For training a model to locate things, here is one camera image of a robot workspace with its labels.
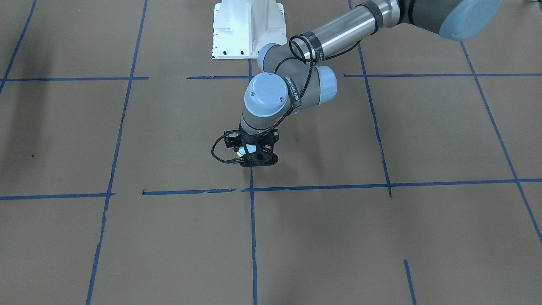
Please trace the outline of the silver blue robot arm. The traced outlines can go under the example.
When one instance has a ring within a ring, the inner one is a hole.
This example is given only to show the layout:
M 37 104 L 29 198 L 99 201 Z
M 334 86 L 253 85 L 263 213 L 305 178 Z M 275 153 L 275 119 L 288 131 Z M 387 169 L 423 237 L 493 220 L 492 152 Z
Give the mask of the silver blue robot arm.
M 246 89 L 236 131 L 225 145 L 239 155 L 272 151 L 277 125 L 286 116 L 326 103 L 337 94 L 337 78 L 321 65 L 383 28 L 410 24 L 454 41 L 476 36 L 492 21 L 500 0 L 365 0 L 352 10 L 283 44 L 268 43 L 257 55 L 262 71 Z

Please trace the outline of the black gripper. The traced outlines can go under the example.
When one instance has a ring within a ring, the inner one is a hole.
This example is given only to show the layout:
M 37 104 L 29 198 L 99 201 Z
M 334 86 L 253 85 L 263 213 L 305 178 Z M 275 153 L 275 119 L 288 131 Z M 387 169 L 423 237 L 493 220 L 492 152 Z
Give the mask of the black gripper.
M 223 132 L 226 147 L 239 148 L 241 146 L 270 146 L 273 147 L 279 141 L 279 130 L 268 130 L 264 133 L 247 135 L 239 130 L 227 130 Z

